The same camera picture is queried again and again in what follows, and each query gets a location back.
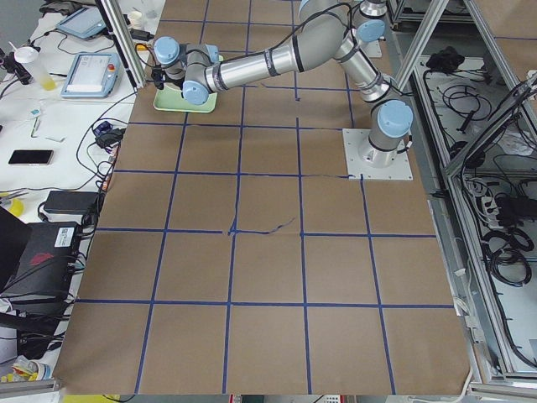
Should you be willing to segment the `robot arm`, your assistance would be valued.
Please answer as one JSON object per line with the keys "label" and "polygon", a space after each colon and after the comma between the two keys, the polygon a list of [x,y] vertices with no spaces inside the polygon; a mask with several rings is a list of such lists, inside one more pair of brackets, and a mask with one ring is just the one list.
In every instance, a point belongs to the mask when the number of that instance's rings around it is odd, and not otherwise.
{"label": "robot arm", "polygon": [[357,146],[359,156],[373,168],[387,168],[400,154],[399,144],[414,121],[414,113],[396,91],[394,79],[383,74],[363,50],[384,36],[385,1],[359,1],[351,6],[347,30],[334,59],[371,105],[371,129]]}
{"label": "robot arm", "polygon": [[300,24],[276,45],[249,55],[220,60],[215,45],[180,44],[170,36],[154,42],[164,79],[178,86],[192,105],[212,93],[290,72],[313,70],[336,56],[351,25],[351,6],[341,1],[303,1]]}

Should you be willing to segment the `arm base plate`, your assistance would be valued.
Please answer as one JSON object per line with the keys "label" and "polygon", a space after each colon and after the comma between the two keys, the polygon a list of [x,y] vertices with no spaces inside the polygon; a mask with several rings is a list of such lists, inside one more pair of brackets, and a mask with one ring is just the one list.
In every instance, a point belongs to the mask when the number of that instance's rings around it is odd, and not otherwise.
{"label": "arm base plate", "polygon": [[365,42],[363,40],[358,40],[360,50],[369,58],[369,59],[381,59],[382,50],[380,46],[380,40],[376,39],[371,42]]}
{"label": "arm base plate", "polygon": [[369,132],[365,128],[342,130],[347,177],[356,181],[412,181],[404,141],[399,142],[396,150],[379,151],[369,143]]}

